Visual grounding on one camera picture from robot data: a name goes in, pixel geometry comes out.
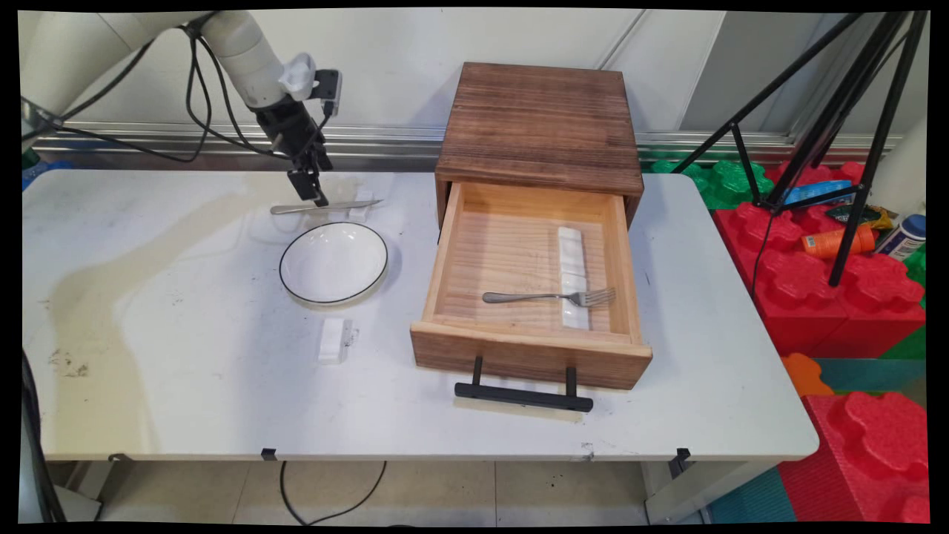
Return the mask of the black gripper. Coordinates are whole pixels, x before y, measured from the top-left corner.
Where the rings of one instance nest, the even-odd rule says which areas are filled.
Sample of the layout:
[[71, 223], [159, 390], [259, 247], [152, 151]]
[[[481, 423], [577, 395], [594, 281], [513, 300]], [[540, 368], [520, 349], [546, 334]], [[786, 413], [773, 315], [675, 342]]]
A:
[[254, 108], [254, 115], [276, 149], [291, 158], [294, 168], [287, 175], [300, 200], [313, 202], [318, 207], [328, 206], [320, 172], [332, 171], [333, 165], [326, 147], [317, 144], [317, 124], [305, 105], [284, 96], [274, 104]]

